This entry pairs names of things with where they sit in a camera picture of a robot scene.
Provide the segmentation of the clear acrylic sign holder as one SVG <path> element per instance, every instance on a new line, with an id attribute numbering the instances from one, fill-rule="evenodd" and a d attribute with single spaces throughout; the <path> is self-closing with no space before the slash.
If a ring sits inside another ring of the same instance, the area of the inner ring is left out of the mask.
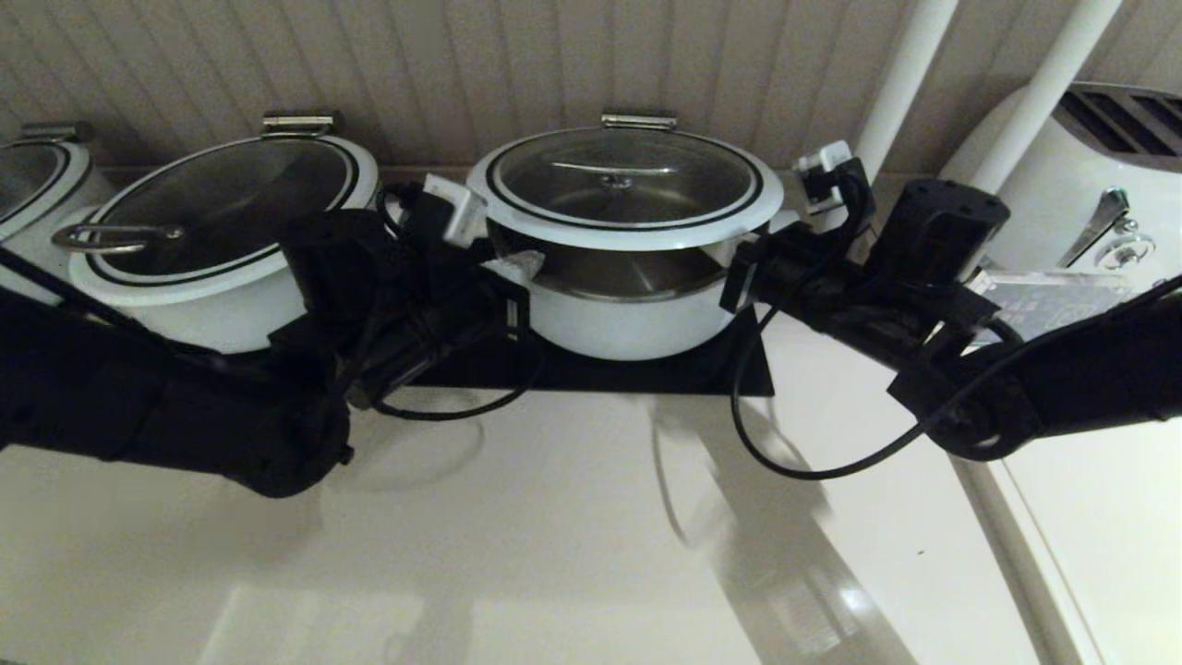
<path id="1" fill-rule="evenodd" d="M 1025 340 L 1102 314 L 1131 294 L 1126 278 L 1060 270 L 980 270 L 968 286 Z"/>

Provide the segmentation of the white metal pole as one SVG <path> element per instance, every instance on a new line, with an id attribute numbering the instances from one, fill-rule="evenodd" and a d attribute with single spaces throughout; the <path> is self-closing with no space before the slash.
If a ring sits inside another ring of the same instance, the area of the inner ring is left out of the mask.
<path id="1" fill-rule="evenodd" d="M 913 0 L 855 148 L 870 184 L 898 139 L 957 8 L 959 0 Z"/>
<path id="2" fill-rule="evenodd" d="M 999 193 L 1043 130 L 1043 123 L 1051 116 L 1059 98 L 1067 92 L 1069 84 L 1084 67 L 1122 4 L 1123 0 L 1078 0 L 1074 4 L 1043 63 L 1022 89 L 1008 120 L 972 170 L 970 185 L 983 193 Z"/>

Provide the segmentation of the white round cooking pot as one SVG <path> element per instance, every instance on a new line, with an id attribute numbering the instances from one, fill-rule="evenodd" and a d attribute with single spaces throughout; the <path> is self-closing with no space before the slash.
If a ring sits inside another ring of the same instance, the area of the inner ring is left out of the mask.
<path id="1" fill-rule="evenodd" d="M 608 111 L 591 128 L 686 132 L 675 116 L 626 111 Z M 765 230 L 774 216 L 755 232 Z M 597 252 L 527 237 L 492 223 L 487 215 L 487 233 L 499 253 L 545 254 L 530 283 L 537 335 L 567 352 L 609 361 L 674 357 L 721 333 L 733 320 L 720 306 L 730 257 L 755 232 L 674 252 Z"/>
<path id="2" fill-rule="evenodd" d="M 343 124 L 338 111 L 271 111 L 264 116 L 261 131 L 255 138 L 311 135 L 343 139 L 339 135 Z M 190 302 L 147 308 L 119 307 L 113 304 L 108 306 L 118 308 L 160 335 L 181 344 L 204 346 L 227 356 L 267 348 L 269 333 L 299 319 L 305 311 L 299 287 L 296 286 L 296 278 L 288 266 L 282 273 L 265 281 Z"/>
<path id="3" fill-rule="evenodd" d="M 21 128 L 15 139 L 1 144 L 1 146 L 25 141 L 67 141 L 86 149 L 86 143 L 93 138 L 93 128 L 84 120 L 30 123 L 30 125 Z M 111 185 L 105 172 L 102 172 L 93 159 L 91 181 L 79 193 L 78 198 L 74 200 L 72 206 L 67 206 L 65 211 L 52 216 L 52 219 L 47 219 L 46 222 L 37 223 L 27 228 L 27 230 L 18 233 L 17 236 L 4 241 L 4 243 L 0 243 L 0 248 L 17 253 L 18 256 L 32 262 L 32 265 L 37 265 L 38 268 L 43 268 L 56 278 L 67 281 L 70 278 L 69 253 L 54 245 L 52 236 L 67 224 L 85 222 L 90 215 L 93 215 L 100 206 L 105 206 L 113 196 L 115 187 Z"/>

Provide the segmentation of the black glass cooktop panel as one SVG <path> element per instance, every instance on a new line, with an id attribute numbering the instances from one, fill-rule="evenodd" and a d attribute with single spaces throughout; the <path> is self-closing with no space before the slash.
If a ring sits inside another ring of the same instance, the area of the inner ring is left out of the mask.
<path id="1" fill-rule="evenodd" d="M 486 338 L 414 379 L 422 387 L 513 389 L 541 369 L 537 391 L 597 395 L 739 395 L 772 397 L 774 382 L 764 344 L 753 346 L 735 379 L 743 346 L 756 330 L 752 311 L 735 317 L 721 333 L 696 348 L 647 361 L 609 361 L 583 357 L 545 340 L 528 350 L 506 338 Z"/>

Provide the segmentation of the white toaster chrome lever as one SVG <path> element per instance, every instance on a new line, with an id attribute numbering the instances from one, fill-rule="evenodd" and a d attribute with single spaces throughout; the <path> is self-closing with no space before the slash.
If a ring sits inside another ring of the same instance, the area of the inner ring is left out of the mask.
<path id="1" fill-rule="evenodd" d="M 1147 289 L 1182 273 L 1182 94 L 1076 82 L 999 198 L 1000 270 L 1117 274 Z"/>

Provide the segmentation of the glass lid white rim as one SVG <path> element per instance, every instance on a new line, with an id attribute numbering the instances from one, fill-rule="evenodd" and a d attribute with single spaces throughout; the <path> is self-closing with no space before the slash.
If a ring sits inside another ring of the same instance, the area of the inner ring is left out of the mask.
<path id="1" fill-rule="evenodd" d="M 93 159 L 73 142 L 0 146 L 0 243 L 72 206 L 91 181 Z"/>
<path id="2" fill-rule="evenodd" d="M 279 228 L 316 213 L 366 208 L 379 167 L 333 136 L 281 135 L 191 154 L 126 187 L 54 245 L 73 283 L 119 307 L 190 302 L 286 270 Z"/>
<path id="3" fill-rule="evenodd" d="M 492 223 L 597 252 L 674 252 L 769 223 L 782 180 L 748 151 L 657 128 L 574 128 L 491 151 L 467 181 Z"/>

